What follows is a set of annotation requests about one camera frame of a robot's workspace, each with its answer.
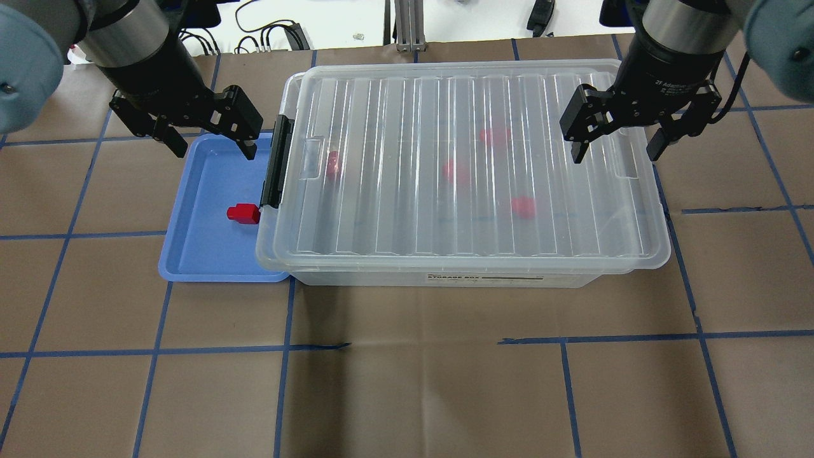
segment metal stand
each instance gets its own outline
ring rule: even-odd
[[[395,0],[396,49],[401,52],[424,51],[424,0]]]

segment transparent lid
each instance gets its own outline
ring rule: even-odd
[[[383,64],[292,77],[282,203],[276,235],[260,228],[258,259],[289,271],[663,265],[670,245],[644,130],[593,142],[576,165],[559,127],[576,86],[606,88],[618,67]],[[269,234],[272,216],[261,222]]]

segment black cable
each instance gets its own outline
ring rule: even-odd
[[[212,35],[212,32],[209,32],[209,29],[203,28],[202,30],[209,35],[209,37],[212,39],[212,45],[215,46],[215,51],[217,51],[217,54],[220,54],[221,48],[217,45],[217,40],[215,39],[215,36]]]
[[[302,40],[300,40],[300,37],[297,35],[297,33],[294,31],[294,29],[290,25],[285,25],[285,24],[271,24],[271,25],[266,26],[262,31],[260,31],[260,40],[261,41],[263,40],[263,32],[265,32],[265,45],[269,49],[271,49],[271,31],[274,30],[274,28],[277,28],[277,27],[282,28],[286,32],[287,35],[294,38],[294,41],[297,43],[297,46],[300,48],[299,51],[302,51],[302,50],[305,49],[305,46],[303,46]]]
[[[251,36],[240,38],[240,41],[238,42],[238,48],[243,48],[243,42],[245,42],[246,40],[252,40],[252,42],[255,44],[256,50],[257,51],[260,50],[260,44],[257,43],[257,40],[254,37],[251,37]]]
[[[195,37],[198,40],[198,42],[201,43],[201,46],[203,46],[204,54],[206,54],[207,49],[209,49],[210,54],[212,54],[212,55],[215,54],[215,50],[212,49],[212,45],[209,43],[209,40],[207,40],[206,38],[201,37],[200,35],[195,35],[194,33],[190,32],[190,31],[188,31],[186,29],[183,29],[181,32],[187,34],[186,37],[181,39],[182,42],[184,40],[186,40],[187,38],[189,38],[189,37]]]
[[[188,40],[189,38],[194,38],[194,39],[198,40],[198,44],[200,44],[201,48],[203,49],[203,52],[204,52],[203,54],[204,55],[209,55],[209,51],[207,51],[207,47],[206,47],[206,44],[204,43],[205,40],[204,40],[203,37],[201,37],[200,35],[195,35],[193,33],[189,33],[185,37],[181,38],[181,43]]]
[[[720,110],[720,113],[713,116],[710,119],[710,124],[715,124],[716,122],[720,121],[721,119],[726,116],[726,113],[732,108],[733,103],[735,103],[735,99],[737,98],[737,92],[741,89],[741,83],[743,83],[743,78],[746,76],[746,68],[749,67],[749,61],[751,57],[749,53],[743,54],[743,60],[741,60],[741,67],[737,70],[737,76],[735,77],[735,82],[732,84],[732,90],[729,92],[729,98],[726,99],[726,103],[724,107]]]
[[[276,23],[279,23],[279,22],[288,21],[288,22],[291,22],[292,24],[295,23],[294,20],[280,19],[280,20],[275,20],[274,22],[268,23],[266,25],[260,26],[257,29],[244,29],[243,26],[240,25],[240,20],[238,19],[238,13],[240,12],[240,10],[242,10],[243,8],[251,5],[252,3],[256,2],[256,1],[257,0],[249,0],[248,2],[245,2],[243,5],[240,5],[237,10],[234,10],[234,22],[238,25],[238,29],[240,29],[242,32],[245,32],[245,33],[257,32],[258,30],[263,30],[266,27],[269,27],[270,25],[276,24]]]

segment box handle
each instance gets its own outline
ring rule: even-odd
[[[269,168],[265,172],[263,194],[260,197],[260,206],[271,205],[275,209],[280,207],[282,198],[282,185],[286,179],[288,165],[288,152],[291,150],[291,134],[294,132],[294,120],[286,115],[278,115],[274,123],[274,134],[271,139],[271,155]]]

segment plastic tray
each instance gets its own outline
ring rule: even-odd
[[[295,119],[278,218],[257,257],[306,284],[578,287],[670,256],[644,130],[571,160],[559,117],[619,62],[316,67]]]
[[[257,264],[257,225],[226,218],[230,206],[260,198],[270,142],[271,134],[260,136],[254,161],[247,161],[234,142],[218,135],[202,135],[192,143],[161,250],[162,277],[235,283],[274,283],[288,277]],[[269,214],[274,209],[264,212],[273,218]]]

